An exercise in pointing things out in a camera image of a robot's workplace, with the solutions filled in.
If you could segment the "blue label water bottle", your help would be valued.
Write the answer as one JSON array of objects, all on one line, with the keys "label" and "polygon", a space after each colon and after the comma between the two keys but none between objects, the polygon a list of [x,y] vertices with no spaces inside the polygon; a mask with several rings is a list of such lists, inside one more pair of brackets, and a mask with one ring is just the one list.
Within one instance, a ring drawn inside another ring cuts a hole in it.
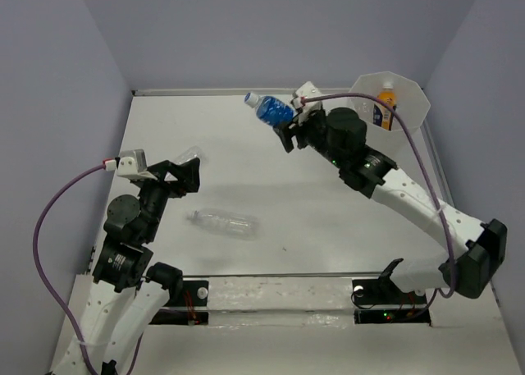
[{"label": "blue label water bottle", "polygon": [[273,96],[248,92],[244,97],[244,103],[255,111],[260,121],[272,127],[289,122],[294,117],[294,110]]}]

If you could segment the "orange juice bottle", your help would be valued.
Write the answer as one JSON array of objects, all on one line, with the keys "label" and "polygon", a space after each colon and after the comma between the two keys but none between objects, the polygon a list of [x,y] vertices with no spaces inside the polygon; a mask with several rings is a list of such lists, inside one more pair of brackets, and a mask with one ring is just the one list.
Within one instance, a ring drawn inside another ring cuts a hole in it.
[{"label": "orange juice bottle", "polygon": [[394,120],[394,115],[391,112],[397,109],[397,96],[391,81],[383,83],[377,99],[381,102],[374,103],[372,124],[384,130],[391,130]]}]

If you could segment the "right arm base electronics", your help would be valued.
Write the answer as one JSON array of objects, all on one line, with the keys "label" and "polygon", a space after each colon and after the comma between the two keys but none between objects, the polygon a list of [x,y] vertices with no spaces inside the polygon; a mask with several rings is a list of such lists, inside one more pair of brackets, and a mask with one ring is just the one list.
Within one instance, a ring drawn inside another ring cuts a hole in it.
[{"label": "right arm base electronics", "polygon": [[431,325],[427,297],[404,293],[389,282],[382,285],[378,279],[352,280],[350,299],[354,305],[354,322],[358,325]]}]

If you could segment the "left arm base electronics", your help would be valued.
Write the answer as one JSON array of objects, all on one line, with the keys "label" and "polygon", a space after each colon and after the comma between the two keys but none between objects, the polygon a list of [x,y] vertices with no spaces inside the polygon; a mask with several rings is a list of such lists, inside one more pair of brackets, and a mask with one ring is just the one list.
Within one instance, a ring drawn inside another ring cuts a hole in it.
[{"label": "left arm base electronics", "polygon": [[184,280],[182,290],[153,316],[150,325],[205,326],[208,325],[209,281]]}]

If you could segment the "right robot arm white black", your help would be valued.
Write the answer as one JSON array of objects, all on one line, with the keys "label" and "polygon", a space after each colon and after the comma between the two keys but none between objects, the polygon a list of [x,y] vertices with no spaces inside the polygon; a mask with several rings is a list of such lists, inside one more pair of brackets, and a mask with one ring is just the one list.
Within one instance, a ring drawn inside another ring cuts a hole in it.
[{"label": "right robot arm white black", "polygon": [[451,288],[478,298],[504,261],[508,229],[482,222],[431,196],[385,154],[366,144],[367,125],[347,107],[311,113],[275,126],[286,152],[307,146],[331,162],[352,190],[406,218],[444,250],[427,259],[397,258],[379,277],[377,292],[395,303],[417,290]]}]

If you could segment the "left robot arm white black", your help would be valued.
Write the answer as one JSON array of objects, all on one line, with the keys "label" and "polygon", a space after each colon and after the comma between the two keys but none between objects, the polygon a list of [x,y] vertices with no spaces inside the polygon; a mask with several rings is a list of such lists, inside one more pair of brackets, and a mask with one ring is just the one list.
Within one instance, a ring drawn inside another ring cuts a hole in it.
[{"label": "left robot arm white black", "polygon": [[107,206],[105,238],[92,272],[89,295],[66,353],[53,374],[122,374],[135,361],[144,329],[164,305],[181,296],[183,273],[165,263],[151,264],[153,242],[169,199],[196,193],[200,160],[153,165],[141,149],[103,162],[139,188]]}]

